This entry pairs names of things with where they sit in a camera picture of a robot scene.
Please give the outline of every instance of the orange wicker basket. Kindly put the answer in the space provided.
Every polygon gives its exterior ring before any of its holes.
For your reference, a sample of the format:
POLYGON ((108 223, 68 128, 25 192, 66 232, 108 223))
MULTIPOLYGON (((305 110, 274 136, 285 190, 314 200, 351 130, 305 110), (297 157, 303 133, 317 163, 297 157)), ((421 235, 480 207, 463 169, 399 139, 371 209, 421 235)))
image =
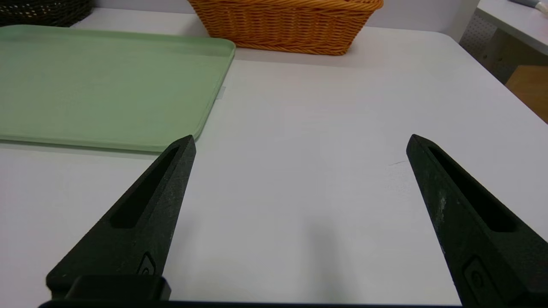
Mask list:
POLYGON ((211 37, 238 47, 343 55, 383 0, 189 0, 211 37))

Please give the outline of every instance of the wooden surface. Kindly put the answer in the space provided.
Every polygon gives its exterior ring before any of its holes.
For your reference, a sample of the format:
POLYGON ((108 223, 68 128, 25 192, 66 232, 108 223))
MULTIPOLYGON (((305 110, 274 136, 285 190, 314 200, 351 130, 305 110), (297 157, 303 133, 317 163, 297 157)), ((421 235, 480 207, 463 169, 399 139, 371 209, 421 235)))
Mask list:
POLYGON ((519 66, 506 87, 548 123, 548 66, 519 66))

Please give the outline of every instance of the pegboard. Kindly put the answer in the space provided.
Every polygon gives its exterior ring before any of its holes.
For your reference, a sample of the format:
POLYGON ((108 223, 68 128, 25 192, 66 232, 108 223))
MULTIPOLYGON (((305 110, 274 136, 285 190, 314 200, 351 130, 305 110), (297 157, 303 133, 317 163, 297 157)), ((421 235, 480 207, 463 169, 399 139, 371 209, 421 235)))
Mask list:
POLYGON ((476 60, 479 60, 495 31, 496 26, 474 14, 460 39, 460 45, 476 60))

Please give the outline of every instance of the white table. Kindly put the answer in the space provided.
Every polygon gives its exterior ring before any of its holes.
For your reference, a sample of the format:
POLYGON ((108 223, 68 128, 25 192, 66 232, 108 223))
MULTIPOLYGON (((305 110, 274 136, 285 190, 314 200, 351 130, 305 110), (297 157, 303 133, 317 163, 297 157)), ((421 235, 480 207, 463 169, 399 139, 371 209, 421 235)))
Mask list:
MULTIPOLYGON (((98 9, 79 28, 204 34, 98 9)), ((174 300, 458 304, 405 149, 437 142, 548 238, 548 126, 448 36, 366 27, 345 56, 238 49, 164 271, 174 300)), ((0 298, 48 271, 153 156, 0 144, 0 298)))
POLYGON ((548 18, 540 11, 508 0, 481 0, 478 14, 523 43, 548 55, 548 18))

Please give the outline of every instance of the scratch mark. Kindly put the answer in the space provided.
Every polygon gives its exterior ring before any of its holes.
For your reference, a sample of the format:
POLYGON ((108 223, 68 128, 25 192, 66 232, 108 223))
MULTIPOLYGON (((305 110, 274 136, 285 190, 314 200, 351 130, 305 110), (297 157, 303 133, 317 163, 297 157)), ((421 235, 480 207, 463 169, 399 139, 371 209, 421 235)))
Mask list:
POLYGON ((389 164, 388 166, 394 166, 394 165, 401 164, 401 163, 404 163, 404 162, 406 162, 406 161, 395 162, 393 164, 389 164))

